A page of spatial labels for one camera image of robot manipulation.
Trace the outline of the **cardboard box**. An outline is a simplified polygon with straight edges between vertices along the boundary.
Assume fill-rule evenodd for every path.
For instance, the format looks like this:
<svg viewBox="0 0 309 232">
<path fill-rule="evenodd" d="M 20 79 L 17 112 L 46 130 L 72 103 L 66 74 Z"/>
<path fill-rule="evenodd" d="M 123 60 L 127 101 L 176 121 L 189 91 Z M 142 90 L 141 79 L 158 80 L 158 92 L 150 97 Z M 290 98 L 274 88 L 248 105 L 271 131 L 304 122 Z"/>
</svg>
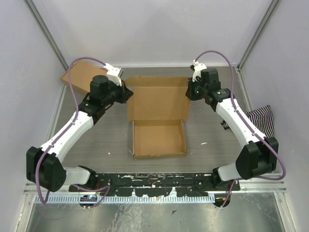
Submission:
<svg viewBox="0 0 309 232">
<path fill-rule="evenodd" d="M 90 92 L 90 82 L 96 75 L 106 76 L 107 72 L 90 64 L 88 61 L 79 60 L 70 69 L 70 79 L 74 91 L 86 94 Z"/>
<path fill-rule="evenodd" d="M 189 118 L 187 77 L 133 76 L 125 81 L 136 159 L 179 157 L 187 153 L 183 123 Z"/>
</svg>

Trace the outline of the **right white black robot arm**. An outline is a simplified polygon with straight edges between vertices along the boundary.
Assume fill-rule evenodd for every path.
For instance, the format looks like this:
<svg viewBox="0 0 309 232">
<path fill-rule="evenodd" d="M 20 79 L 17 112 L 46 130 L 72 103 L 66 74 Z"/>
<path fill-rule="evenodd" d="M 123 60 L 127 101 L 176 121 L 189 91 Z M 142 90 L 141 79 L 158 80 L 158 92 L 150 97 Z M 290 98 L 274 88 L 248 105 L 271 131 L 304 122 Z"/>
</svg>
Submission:
<svg viewBox="0 0 309 232">
<path fill-rule="evenodd" d="M 230 180 L 248 180 L 276 169 L 279 143 L 268 138 L 248 119 L 233 94 L 222 88 L 215 68 L 194 71 L 188 81 L 186 96 L 191 101 L 204 99 L 229 126 L 242 150 L 235 162 L 214 168 L 211 174 L 213 187 L 224 190 Z"/>
</svg>

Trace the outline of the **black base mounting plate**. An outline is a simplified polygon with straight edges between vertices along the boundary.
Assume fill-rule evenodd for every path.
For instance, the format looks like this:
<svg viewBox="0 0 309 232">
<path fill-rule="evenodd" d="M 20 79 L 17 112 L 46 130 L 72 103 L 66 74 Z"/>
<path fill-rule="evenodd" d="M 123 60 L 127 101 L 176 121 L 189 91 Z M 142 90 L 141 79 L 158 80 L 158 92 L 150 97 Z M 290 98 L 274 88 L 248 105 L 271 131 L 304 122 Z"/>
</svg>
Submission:
<svg viewBox="0 0 309 232">
<path fill-rule="evenodd" d="M 177 197 L 208 196 L 211 191 L 228 192 L 240 190 L 239 183 L 232 181 L 215 185 L 209 173 L 104 173 L 96 174 L 91 185 L 70 185 L 70 192 L 81 192 L 81 188 L 95 190 L 109 186 L 108 196 L 138 197 L 169 196 L 176 191 Z"/>
</svg>

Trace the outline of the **purple striped cloth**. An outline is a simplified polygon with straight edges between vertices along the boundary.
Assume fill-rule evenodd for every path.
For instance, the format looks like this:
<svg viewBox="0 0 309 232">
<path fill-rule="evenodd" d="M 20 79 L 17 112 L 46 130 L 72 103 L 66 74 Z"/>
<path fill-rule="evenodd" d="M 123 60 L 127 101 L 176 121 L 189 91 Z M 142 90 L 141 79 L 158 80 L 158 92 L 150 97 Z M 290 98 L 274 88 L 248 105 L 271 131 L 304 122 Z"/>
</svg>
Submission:
<svg viewBox="0 0 309 232">
<path fill-rule="evenodd" d="M 269 105 L 245 113 L 236 101 L 226 99 L 217 104 L 224 129 L 231 129 L 241 145 L 266 141 L 274 137 L 273 114 Z"/>
</svg>

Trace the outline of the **aluminium frame post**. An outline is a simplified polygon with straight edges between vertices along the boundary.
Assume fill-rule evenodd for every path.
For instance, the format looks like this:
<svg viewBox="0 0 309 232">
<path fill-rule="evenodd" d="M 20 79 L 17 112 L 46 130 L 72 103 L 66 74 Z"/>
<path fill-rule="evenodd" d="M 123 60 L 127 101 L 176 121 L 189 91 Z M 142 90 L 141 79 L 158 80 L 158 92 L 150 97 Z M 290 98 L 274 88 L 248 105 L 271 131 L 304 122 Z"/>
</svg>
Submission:
<svg viewBox="0 0 309 232">
<path fill-rule="evenodd" d="M 257 42 L 259 41 L 260 37 L 262 36 L 264 30 L 266 29 L 271 17 L 273 16 L 273 14 L 275 13 L 277 7 L 279 6 L 279 4 L 281 3 L 281 0 L 272 0 L 269 4 L 269 6 L 267 7 L 253 37 L 251 38 L 242 58 L 240 59 L 240 62 L 237 66 L 237 68 L 239 70 L 241 70 L 243 68 L 243 66 L 245 65 L 247 59 L 249 58 L 250 54 L 252 53 L 253 49 L 255 48 Z"/>
<path fill-rule="evenodd" d="M 52 51 L 56 55 L 57 59 L 60 61 L 62 67 L 67 71 L 68 70 L 68 64 L 65 61 L 64 56 L 62 55 L 58 45 L 56 44 L 48 26 L 46 25 L 43 17 L 41 16 L 38 8 L 36 7 L 33 0 L 23 0 L 25 5 L 27 6 L 29 12 L 31 13 L 32 17 L 34 18 L 35 22 L 37 23 L 39 29 L 41 30 L 43 36 L 49 43 Z"/>
</svg>

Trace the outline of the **right aluminium frame post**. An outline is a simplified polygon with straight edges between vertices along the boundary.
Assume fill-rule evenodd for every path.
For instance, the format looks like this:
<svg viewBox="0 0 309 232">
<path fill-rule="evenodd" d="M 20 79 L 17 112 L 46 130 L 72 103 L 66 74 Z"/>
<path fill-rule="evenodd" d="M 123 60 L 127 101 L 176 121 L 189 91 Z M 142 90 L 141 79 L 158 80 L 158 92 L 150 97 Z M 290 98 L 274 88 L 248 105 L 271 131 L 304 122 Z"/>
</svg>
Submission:
<svg viewBox="0 0 309 232">
<path fill-rule="evenodd" d="M 264 30 L 266 29 L 271 17 L 273 16 L 273 14 L 275 13 L 277 7 L 279 6 L 279 4 L 281 3 L 281 0 L 272 0 L 269 4 L 269 6 L 267 7 L 253 37 L 251 38 L 242 58 L 240 59 L 240 62 L 237 66 L 237 68 L 239 70 L 241 70 L 243 68 L 243 66 L 245 65 L 247 59 L 249 58 L 250 54 L 252 53 L 253 49 L 255 48 L 257 42 L 259 41 L 260 37 L 262 36 Z"/>
</svg>

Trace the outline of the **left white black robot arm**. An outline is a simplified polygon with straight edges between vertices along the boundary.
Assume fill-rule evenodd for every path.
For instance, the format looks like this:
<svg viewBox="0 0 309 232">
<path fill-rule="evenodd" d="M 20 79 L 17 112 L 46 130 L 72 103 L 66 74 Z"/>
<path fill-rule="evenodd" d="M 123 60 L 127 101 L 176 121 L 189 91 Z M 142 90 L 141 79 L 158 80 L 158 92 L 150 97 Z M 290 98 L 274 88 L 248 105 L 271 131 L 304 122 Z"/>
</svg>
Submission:
<svg viewBox="0 0 309 232">
<path fill-rule="evenodd" d="M 71 119 L 49 141 L 26 152 L 26 178 L 51 192 L 63 185 L 78 184 L 87 192 L 97 186 L 96 174 L 84 166 L 64 167 L 62 162 L 79 138 L 91 129 L 114 103 L 126 103 L 133 92 L 104 75 L 93 77 Z"/>
</svg>

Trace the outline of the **folded closed cardboard box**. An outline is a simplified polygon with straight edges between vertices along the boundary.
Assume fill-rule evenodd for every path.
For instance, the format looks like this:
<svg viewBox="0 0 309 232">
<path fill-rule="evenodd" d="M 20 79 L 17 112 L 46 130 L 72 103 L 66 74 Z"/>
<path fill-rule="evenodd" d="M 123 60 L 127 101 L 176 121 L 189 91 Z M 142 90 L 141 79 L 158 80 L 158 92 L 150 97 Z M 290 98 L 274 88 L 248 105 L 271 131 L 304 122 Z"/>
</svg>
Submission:
<svg viewBox="0 0 309 232">
<path fill-rule="evenodd" d="M 70 79 L 74 91 L 86 94 L 90 92 L 90 82 L 96 75 L 106 76 L 107 72 L 90 64 L 88 61 L 79 60 L 70 69 Z"/>
</svg>

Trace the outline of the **left aluminium frame post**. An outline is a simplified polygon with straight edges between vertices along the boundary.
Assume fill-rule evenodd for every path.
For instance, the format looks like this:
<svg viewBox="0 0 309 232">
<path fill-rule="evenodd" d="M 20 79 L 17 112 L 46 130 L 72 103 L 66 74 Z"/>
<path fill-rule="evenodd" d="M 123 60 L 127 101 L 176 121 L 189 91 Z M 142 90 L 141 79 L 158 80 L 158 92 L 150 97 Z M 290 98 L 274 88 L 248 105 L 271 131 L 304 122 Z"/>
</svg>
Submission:
<svg viewBox="0 0 309 232">
<path fill-rule="evenodd" d="M 62 55 L 58 45 L 56 44 L 48 26 L 46 25 L 43 17 L 41 16 L 38 8 L 36 7 L 33 0 L 23 0 L 25 5 L 27 6 L 29 12 L 31 13 L 32 17 L 34 18 L 35 22 L 37 23 L 39 29 L 41 30 L 43 36 L 49 43 L 52 51 L 56 55 L 57 59 L 60 61 L 62 67 L 67 71 L 68 70 L 68 64 L 65 61 L 64 56 Z"/>
</svg>

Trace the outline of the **aluminium rail front beam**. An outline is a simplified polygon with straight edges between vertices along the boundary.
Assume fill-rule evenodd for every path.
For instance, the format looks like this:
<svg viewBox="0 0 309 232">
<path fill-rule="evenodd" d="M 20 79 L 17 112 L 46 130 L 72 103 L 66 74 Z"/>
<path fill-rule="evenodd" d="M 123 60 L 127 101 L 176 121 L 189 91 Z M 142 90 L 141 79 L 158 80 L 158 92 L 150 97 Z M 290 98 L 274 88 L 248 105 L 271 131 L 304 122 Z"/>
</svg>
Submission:
<svg viewBox="0 0 309 232">
<path fill-rule="evenodd" d="M 210 174 L 184 173 L 184 174 L 97 174 L 98 186 L 110 186 L 110 195 L 132 195 L 136 190 L 159 191 L 161 195 L 177 192 L 207 192 L 225 193 L 230 184 L 221 183 L 214 186 Z M 286 192 L 283 181 L 263 180 L 253 178 L 250 180 L 237 180 L 232 191 L 239 192 Z"/>
</svg>

